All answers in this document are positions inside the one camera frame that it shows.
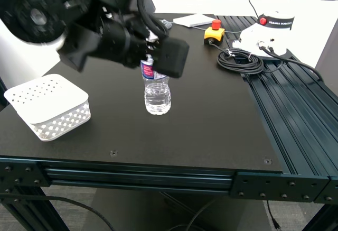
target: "black table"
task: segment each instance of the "black table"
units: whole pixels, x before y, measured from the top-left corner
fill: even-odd
[[[178,16],[158,17],[171,21]],[[254,22],[250,17],[220,19],[230,31]],[[254,199],[262,199],[264,192],[271,200],[317,199],[330,183],[328,175],[290,172],[287,153],[257,98],[254,79],[218,68],[218,50],[203,45],[203,31],[173,26],[170,35],[185,39],[190,51],[183,77],[170,79],[172,107],[165,115],[146,111],[139,69],[99,59],[88,59],[83,73],[63,63],[48,72],[64,76],[89,94],[92,118],[76,130],[41,142],[12,106],[4,109],[0,189],[43,195],[40,187],[58,184]],[[25,205],[5,199],[3,204],[27,230],[68,230],[49,202]]]

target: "floor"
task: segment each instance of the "floor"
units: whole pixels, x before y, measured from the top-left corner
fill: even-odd
[[[67,197],[80,201],[86,205],[90,205],[96,189],[51,186],[50,188],[45,188],[44,191],[47,195]],[[52,203],[71,231],[82,231],[87,216],[86,210],[65,202],[58,201]],[[302,230],[309,220],[311,220],[318,212],[321,206],[322,205],[312,203],[299,204],[295,202],[270,202],[271,212],[274,218],[281,225],[283,231]],[[24,231],[16,219],[13,218],[13,216],[10,215],[2,205],[0,205],[0,231]]]

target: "water bottle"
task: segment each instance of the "water bottle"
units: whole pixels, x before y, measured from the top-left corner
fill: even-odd
[[[151,55],[147,57],[147,61],[141,60],[146,109],[150,114],[162,115],[167,113],[171,107],[169,77],[154,71],[154,60]]]

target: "bolt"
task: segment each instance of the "bolt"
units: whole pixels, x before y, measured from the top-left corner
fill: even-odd
[[[263,162],[264,162],[265,165],[271,165],[272,164],[271,159],[264,159]]]

